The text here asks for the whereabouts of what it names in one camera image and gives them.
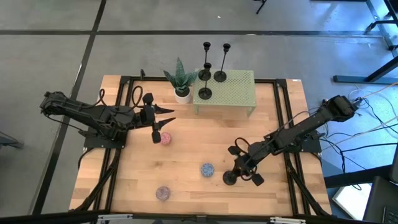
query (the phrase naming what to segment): white pot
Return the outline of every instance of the white pot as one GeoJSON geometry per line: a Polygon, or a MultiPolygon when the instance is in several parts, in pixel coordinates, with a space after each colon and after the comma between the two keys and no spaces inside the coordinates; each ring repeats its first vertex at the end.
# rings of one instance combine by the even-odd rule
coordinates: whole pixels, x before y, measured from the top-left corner
{"type": "Polygon", "coordinates": [[[178,96],[175,92],[176,92],[176,90],[174,90],[174,96],[175,96],[175,100],[178,103],[187,104],[187,103],[191,102],[191,89],[189,89],[189,94],[184,97],[178,96]]]}

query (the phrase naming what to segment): pink ball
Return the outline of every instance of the pink ball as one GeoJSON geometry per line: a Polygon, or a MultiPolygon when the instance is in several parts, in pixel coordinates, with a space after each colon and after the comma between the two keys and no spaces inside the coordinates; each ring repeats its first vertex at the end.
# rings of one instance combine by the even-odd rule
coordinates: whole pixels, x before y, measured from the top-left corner
{"type": "Polygon", "coordinates": [[[160,135],[160,138],[160,143],[164,146],[170,144],[170,142],[172,141],[172,135],[170,133],[164,132],[160,135]]]}

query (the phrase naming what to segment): blue ball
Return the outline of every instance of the blue ball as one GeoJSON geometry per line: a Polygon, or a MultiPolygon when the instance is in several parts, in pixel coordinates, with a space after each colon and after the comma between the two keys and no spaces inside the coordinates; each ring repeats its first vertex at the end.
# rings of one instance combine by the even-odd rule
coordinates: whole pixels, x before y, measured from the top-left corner
{"type": "Polygon", "coordinates": [[[211,177],[214,174],[214,167],[209,163],[204,164],[200,170],[204,177],[211,177]]]}

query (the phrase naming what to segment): textured ball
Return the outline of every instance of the textured ball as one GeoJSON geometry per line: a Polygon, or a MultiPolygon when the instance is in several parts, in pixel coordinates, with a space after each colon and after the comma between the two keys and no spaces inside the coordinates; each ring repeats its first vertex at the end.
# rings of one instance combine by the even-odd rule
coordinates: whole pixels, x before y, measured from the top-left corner
{"type": "Polygon", "coordinates": [[[172,141],[172,135],[170,133],[164,132],[160,135],[160,138],[161,138],[160,143],[162,145],[168,145],[172,141]]]}
{"type": "Polygon", "coordinates": [[[201,167],[200,171],[204,177],[211,177],[214,174],[214,167],[213,165],[206,163],[201,167]]]}
{"type": "Polygon", "coordinates": [[[170,189],[168,187],[159,187],[156,190],[156,197],[161,201],[166,201],[170,197],[170,189]]]}

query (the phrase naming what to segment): green perforated platform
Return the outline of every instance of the green perforated platform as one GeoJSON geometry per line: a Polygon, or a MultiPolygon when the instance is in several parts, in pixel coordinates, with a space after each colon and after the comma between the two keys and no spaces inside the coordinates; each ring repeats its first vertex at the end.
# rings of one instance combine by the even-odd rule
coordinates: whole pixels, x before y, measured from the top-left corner
{"type": "Polygon", "coordinates": [[[254,72],[246,70],[225,70],[226,80],[222,83],[214,79],[217,70],[210,70],[211,79],[207,81],[207,87],[211,89],[212,96],[208,100],[199,97],[198,92],[205,87],[205,81],[197,78],[194,83],[193,104],[198,113],[200,105],[217,106],[245,106],[249,107],[248,116],[252,113],[256,104],[256,91],[254,85],[254,72]]]}

